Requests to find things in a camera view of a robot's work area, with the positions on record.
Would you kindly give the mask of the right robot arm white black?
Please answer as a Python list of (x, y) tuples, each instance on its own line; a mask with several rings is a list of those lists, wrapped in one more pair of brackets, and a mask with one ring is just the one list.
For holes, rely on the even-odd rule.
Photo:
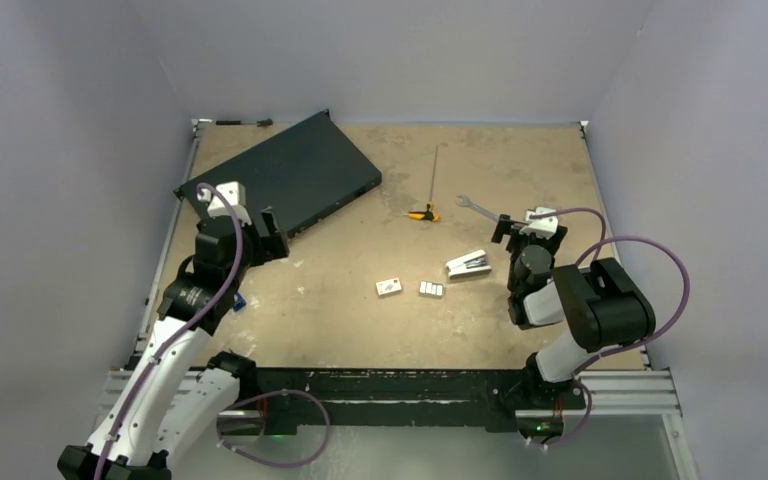
[(614, 258), (596, 258), (585, 269), (559, 266), (555, 255), (567, 230), (497, 221), (494, 243), (510, 254), (509, 317), (522, 330), (562, 324), (558, 338), (530, 355), (517, 391), (544, 407), (572, 387), (576, 370), (610, 347), (626, 347), (653, 334), (654, 310)]

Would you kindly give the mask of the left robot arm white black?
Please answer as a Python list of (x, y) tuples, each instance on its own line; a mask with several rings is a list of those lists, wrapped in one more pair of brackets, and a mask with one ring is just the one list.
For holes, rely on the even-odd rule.
[(231, 406), (262, 392), (253, 360), (215, 355), (186, 394), (179, 388), (199, 351), (233, 309), (246, 271), (288, 256), (273, 212), (260, 234), (244, 208), (216, 209), (200, 221), (195, 252), (166, 288), (148, 344), (107, 416), (82, 445), (57, 461), (66, 479), (169, 479), (185, 452)]

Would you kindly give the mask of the blue black stapler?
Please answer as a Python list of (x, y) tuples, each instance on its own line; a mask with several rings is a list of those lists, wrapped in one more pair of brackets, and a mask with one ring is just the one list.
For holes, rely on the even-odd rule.
[(236, 292), (233, 297), (233, 305), (232, 309), (234, 312), (239, 312), (247, 305), (246, 300), (243, 298), (243, 296)]

